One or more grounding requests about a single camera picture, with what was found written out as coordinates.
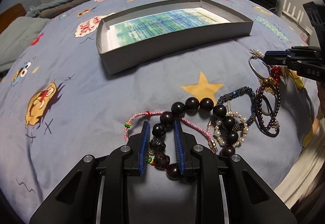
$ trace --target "jewelry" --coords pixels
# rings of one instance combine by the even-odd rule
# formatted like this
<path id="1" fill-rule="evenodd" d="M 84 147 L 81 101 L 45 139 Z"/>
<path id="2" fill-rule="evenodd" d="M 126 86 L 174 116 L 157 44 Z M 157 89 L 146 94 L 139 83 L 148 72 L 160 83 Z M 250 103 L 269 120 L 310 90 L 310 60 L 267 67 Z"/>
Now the jewelry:
<path id="1" fill-rule="evenodd" d="M 246 122 L 246 118 L 244 118 L 242 115 L 240 115 L 238 113 L 238 111 L 229 111 L 229 112 L 227 112 L 227 116 L 239 118 L 243 125 L 243 129 L 241 129 L 243 134 L 239 139 L 238 139 L 238 133 L 237 132 L 234 133 L 235 132 L 234 130 L 227 132 L 227 139 L 228 139 L 228 141 L 230 140 L 231 142 L 235 141 L 235 143 L 232 144 L 232 147 L 235 148 L 236 146 L 239 146 L 239 144 L 244 142 L 244 139 L 249 131 L 248 124 Z M 216 125 L 214 128 L 214 136 L 215 136 L 215 138 L 217 138 L 217 141 L 221 147 L 224 147 L 226 145 L 226 141 L 222 138 L 218 125 Z"/>
<path id="2" fill-rule="evenodd" d="M 263 92 L 266 88 L 266 86 L 271 86 L 272 89 L 274 90 L 274 97 L 276 101 L 276 106 L 275 109 L 272 110 L 272 107 L 270 105 L 270 102 L 268 99 L 263 95 Z M 267 127 L 264 126 L 264 121 L 262 117 L 262 101 L 267 104 L 268 108 L 270 109 L 270 116 L 271 120 L 269 121 Z M 279 87 L 277 86 L 277 82 L 274 80 L 274 78 L 267 78 L 263 81 L 262 85 L 257 89 L 256 91 L 256 97 L 255 97 L 255 108 L 256 108 L 256 117 L 257 121 L 259 124 L 259 128 L 264 133 L 265 135 L 269 137 L 276 137 L 279 134 L 280 131 L 280 125 L 279 122 L 276 120 L 277 113 L 280 109 L 280 102 L 281 102 L 281 97 L 280 97 L 280 91 Z M 275 133 L 270 133 L 269 130 L 271 128 L 275 129 Z"/>

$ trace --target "open box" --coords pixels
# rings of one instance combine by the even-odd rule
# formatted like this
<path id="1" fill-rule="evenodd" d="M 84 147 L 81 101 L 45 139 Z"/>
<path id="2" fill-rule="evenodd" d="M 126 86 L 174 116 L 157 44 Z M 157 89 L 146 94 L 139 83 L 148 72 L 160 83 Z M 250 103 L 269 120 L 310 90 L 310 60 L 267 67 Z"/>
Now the open box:
<path id="1" fill-rule="evenodd" d="M 160 15 L 178 10 L 205 11 L 221 18 L 215 24 L 192 27 L 159 34 L 127 45 L 116 44 L 115 26 L 129 20 Z M 98 52 L 110 74 L 115 74 L 149 60 L 220 40 L 247 36 L 253 21 L 233 9 L 210 0 L 168 0 L 154 2 L 103 18 L 96 34 Z"/>

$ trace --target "dark wooden bead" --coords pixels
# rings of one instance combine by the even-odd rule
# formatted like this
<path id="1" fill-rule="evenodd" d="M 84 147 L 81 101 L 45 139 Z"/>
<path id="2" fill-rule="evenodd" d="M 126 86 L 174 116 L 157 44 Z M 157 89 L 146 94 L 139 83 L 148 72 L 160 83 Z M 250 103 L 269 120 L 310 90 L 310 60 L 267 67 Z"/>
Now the dark wooden bead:
<path id="1" fill-rule="evenodd" d="M 222 119 L 222 127 L 225 128 L 226 130 L 231 130 L 235 124 L 236 121 L 231 116 L 226 116 Z"/>
<path id="2" fill-rule="evenodd" d="M 171 111 L 176 117 L 183 116 L 186 111 L 185 104 L 183 102 L 177 101 L 172 104 Z"/>
<path id="3" fill-rule="evenodd" d="M 235 148 L 232 147 L 232 145 L 226 145 L 225 147 L 223 147 L 221 149 L 221 152 L 220 154 L 224 157 L 230 157 L 232 156 L 233 154 L 235 154 Z"/>
<path id="4" fill-rule="evenodd" d="M 185 107 L 188 111 L 197 111 L 199 109 L 200 102 L 195 97 L 190 97 L 185 101 Z"/>
<path id="5" fill-rule="evenodd" d="M 204 98 L 200 101 L 200 109 L 209 112 L 213 109 L 214 103 L 210 98 Z"/>
<path id="6" fill-rule="evenodd" d="M 156 123 L 153 127 L 152 127 L 152 135 L 157 137 L 157 138 L 161 138 L 162 136 L 164 136 L 166 134 L 166 128 L 162 123 Z"/>
<path id="7" fill-rule="evenodd" d="M 181 170 L 178 168 L 178 164 L 170 164 L 167 167 L 166 174 L 171 180 L 178 180 L 181 177 Z"/>
<path id="8" fill-rule="evenodd" d="M 223 119 L 227 114 L 227 109 L 222 104 L 217 104 L 213 107 L 212 114 L 217 119 Z"/>
<path id="9" fill-rule="evenodd" d="M 157 169 L 164 170 L 170 163 L 170 157 L 166 154 L 156 154 L 153 163 Z"/>
<path id="10" fill-rule="evenodd" d="M 160 114 L 160 122 L 165 126 L 173 125 L 175 120 L 174 115 L 170 111 L 164 111 Z"/>
<path id="11" fill-rule="evenodd" d="M 230 130 L 227 131 L 226 135 L 225 135 L 225 139 L 227 141 L 227 144 L 234 144 L 236 143 L 236 141 L 238 141 L 239 135 L 237 132 Z"/>

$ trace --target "blue blanket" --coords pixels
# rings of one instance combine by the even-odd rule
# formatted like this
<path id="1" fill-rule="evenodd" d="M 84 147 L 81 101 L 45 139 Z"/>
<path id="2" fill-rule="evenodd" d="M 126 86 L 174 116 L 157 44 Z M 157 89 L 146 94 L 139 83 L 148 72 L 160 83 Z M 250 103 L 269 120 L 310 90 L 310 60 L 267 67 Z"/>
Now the blue blanket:
<path id="1" fill-rule="evenodd" d="M 190 96 L 208 96 L 215 102 L 242 86 L 255 90 L 259 83 L 248 66 L 250 49 L 284 50 L 303 43 L 279 17 L 248 0 L 212 0 L 254 20 L 251 35 L 191 48 L 109 75 L 95 45 L 100 19 L 155 1 L 163 0 L 91 0 L 61 14 L 45 26 L 1 81 L 0 188 L 26 223 L 84 155 L 104 156 L 125 144 L 124 124 L 132 115 L 169 110 L 173 102 Z M 256 62 L 255 66 L 266 75 L 261 65 Z M 302 85 L 292 76 L 287 88 L 280 86 L 279 135 L 269 138 L 253 124 L 245 142 L 236 148 L 272 188 L 295 163 L 319 106 L 315 82 L 303 80 Z M 248 96 L 242 96 L 231 107 L 248 118 L 250 104 Z M 209 120 L 199 114 L 185 117 L 201 128 Z M 159 117 L 149 121 L 153 126 Z M 143 118 L 135 119 L 130 134 L 139 132 L 142 123 Z M 198 132 L 183 129 L 207 146 Z M 172 132 L 165 142 L 173 163 Z M 129 180 L 131 223 L 153 219 L 155 223 L 194 223 L 195 189 L 149 166 L 145 177 Z"/>

